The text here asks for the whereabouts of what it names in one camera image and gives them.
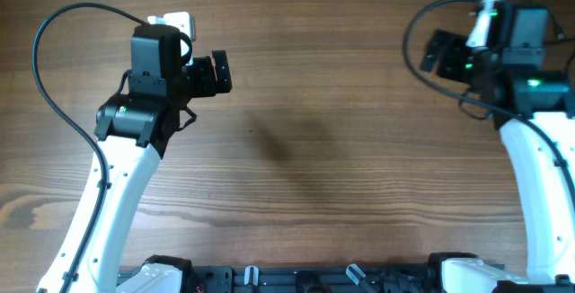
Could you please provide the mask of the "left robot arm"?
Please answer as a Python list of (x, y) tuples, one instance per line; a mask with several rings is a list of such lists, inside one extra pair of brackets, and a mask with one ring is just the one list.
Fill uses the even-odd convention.
[(113, 292), (143, 191), (169, 139), (197, 116), (188, 103), (232, 89), (227, 54), (181, 52), (178, 28), (142, 24), (131, 39), (131, 68), (96, 113), (92, 170), (57, 257), (39, 292)]

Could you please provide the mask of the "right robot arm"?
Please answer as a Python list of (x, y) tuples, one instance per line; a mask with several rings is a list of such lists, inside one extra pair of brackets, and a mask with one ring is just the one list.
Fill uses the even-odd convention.
[(542, 4), (476, 3), (468, 36), (437, 30), (412, 74), (465, 85), (459, 103), (485, 109), (514, 169), (526, 228), (517, 276), (468, 253), (429, 257), (438, 292), (571, 292), (574, 289), (574, 92), (569, 75), (543, 68), (546, 33), (565, 36)]

